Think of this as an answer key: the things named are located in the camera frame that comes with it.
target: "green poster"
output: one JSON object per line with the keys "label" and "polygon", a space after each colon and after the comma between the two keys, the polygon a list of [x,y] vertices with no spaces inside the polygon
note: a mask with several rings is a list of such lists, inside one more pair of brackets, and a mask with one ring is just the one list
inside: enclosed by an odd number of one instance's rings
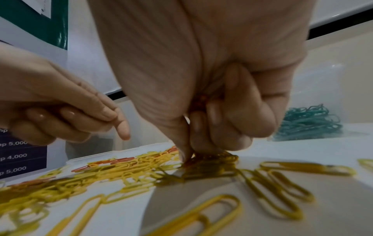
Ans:
{"label": "green poster", "polygon": [[0,0],[0,17],[49,44],[67,50],[68,0],[52,0],[51,19],[21,0]]}

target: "human hand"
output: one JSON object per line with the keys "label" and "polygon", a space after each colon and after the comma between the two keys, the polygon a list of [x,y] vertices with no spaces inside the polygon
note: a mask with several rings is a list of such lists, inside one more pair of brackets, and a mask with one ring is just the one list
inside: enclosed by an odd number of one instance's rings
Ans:
{"label": "human hand", "polygon": [[[244,149],[278,128],[314,0],[89,3],[123,90],[183,161]],[[193,111],[200,95],[207,110]]]}
{"label": "human hand", "polygon": [[0,43],[0,83],[0,128],[32,145],[83,142],[113,126],[129,139],[124,114],[110,98],[30,52]]}

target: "black trim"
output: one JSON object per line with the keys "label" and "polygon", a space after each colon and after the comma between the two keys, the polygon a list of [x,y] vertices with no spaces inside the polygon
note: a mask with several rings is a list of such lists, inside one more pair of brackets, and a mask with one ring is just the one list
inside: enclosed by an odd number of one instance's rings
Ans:
{"label": "black trim", "polygon": [[[373,20],[373,9],[366,10],[360,13],[356,13],[355,15],[347,16],[345,18],[330,22],[328,24],[310,29],[308,39],[327,35],[329,33],[343,30],[348,27],[361,24],[361,23],[365,23],[371,20]],[[120,91],[120,92],[112,93],[108,95],[108,97],[111,98],[112,100],[116,100],[119,98],[124,98],[126,97],[126,95],[122,91]]]}
{"label": "black trim", "polygon": [[112,94],[109,94],[107,95],[111,100],[117,100],[119,98],[124,98],[126,97],[127,95],[124,94],[123,91],[119,91],[119,92],[115,92],[115,93],[112,93]]}

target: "price list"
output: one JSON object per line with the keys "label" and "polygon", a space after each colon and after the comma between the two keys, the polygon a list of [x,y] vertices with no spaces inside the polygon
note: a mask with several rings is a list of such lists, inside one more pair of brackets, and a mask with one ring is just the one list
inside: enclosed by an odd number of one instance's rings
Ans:
{"label": "price list", "polygon": [[47,146],[32,146],[0,129],[0,179],[47,167]]}

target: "clear plastic bag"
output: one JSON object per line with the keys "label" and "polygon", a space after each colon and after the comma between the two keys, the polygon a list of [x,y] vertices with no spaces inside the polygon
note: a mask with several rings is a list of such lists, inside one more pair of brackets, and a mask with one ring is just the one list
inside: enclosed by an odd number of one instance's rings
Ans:
{"label": "clear plastic bag", "polygon": [[325,63],[296,75],[284,120],[272,141],[332,138],[343,134],[346,115],[338,78],[343,65]]}

